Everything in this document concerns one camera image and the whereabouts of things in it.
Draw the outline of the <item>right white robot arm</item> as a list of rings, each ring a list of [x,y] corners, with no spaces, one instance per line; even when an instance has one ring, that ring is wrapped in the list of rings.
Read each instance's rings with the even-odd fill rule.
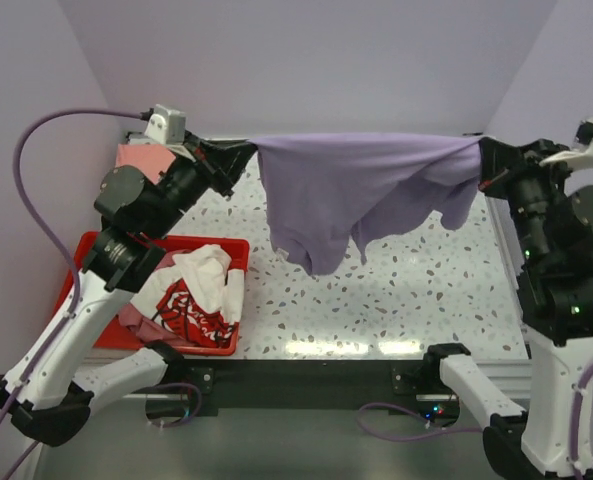
[[[523,255],[517,297],[531,352],[530,404],[509,399],[462,344],[428,348],[420,371],[451,390],[483,432],[505,479],[593,479],[593,185],[566,193],[593,167],[593,140],[578,151],[548,140],[480,143],[480,191],[508,203]]]

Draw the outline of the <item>purple t shirt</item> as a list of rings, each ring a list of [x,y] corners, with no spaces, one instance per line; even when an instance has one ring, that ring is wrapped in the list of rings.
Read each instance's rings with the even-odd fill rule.
[[[463,226],[477,194],[477,136],[295,134],[252,139],[270,244],[307,274],[334,273],[349,244],[404,235],[434,212]]]

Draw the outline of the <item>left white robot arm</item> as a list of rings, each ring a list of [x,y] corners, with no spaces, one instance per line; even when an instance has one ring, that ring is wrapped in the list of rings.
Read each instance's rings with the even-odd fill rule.
[[[77,372],[163,259],[160,241],[207,190],[231,196],[257,151],[249,141],[211,142],[191,133],[167,149],[174,160],[157,182],[134,166],[103,178],[94,207],[104,229],[74,266],[70,293],[39,339],[0,375],[1,416],[38,443],[63,445],[106,404],[145,388],[172,392],[182,383],[184,357],[162,340],[89,374]]]

